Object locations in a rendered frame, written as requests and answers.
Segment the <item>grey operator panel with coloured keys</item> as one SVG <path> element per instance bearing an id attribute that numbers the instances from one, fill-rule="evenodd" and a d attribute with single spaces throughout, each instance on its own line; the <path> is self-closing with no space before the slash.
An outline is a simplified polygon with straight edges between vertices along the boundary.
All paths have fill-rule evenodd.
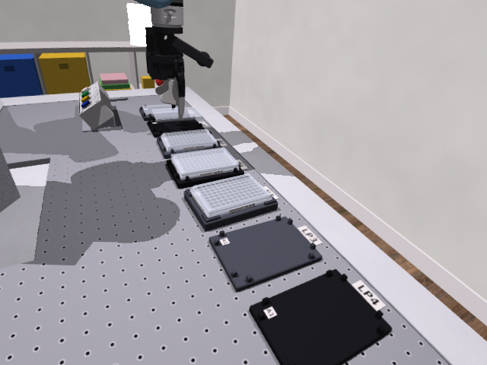
<path id="1" fill-rule="evenodd" d="M 118 100 L 128 100 L 128 97 L 110 100 L 108 93 L 98 81 L 89 88 L 84 88 L 79 94 L 79 116 L 82 118 L 82 131 L 116 129 L 110 101 Z"/>

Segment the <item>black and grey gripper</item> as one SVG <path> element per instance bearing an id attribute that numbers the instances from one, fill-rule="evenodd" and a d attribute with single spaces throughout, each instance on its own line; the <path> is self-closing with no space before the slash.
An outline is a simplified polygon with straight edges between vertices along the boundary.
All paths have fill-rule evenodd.
<path id="1" fill-rule="evenodd" d="M 152 80 L 164 80 L 155 92 L 161 95 L 162 103 L 170 104 L 171 108 L 178 106 L 179 121 L 183 118 L 185 107 L 184 61 L 183 54 L 171 44 L 174 34 L 181 33 L 182 27 L 145 27 L 147 72 Z"/>

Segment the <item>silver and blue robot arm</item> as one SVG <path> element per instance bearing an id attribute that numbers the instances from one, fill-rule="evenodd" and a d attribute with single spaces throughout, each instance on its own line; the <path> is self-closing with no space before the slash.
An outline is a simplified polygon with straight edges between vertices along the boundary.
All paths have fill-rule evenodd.
<path id="1" fill-rule="evenodd" d="M 150 7 L 151 23 L 154 25 L 154 27 L 181 28 L 181 26 L 183 26 L 183 0 L 136 1 L 141 5 Z M 170 8 L 170 6 L 176 7 Z M 181 39 L 176 36 L 174 36 L 171 46 L 196 60 L 200 66 L 211 68 L 214 62 L 207 52 L 201 53 L 199 50 L 185 43 L 184 41 L 181 41 Z"/>

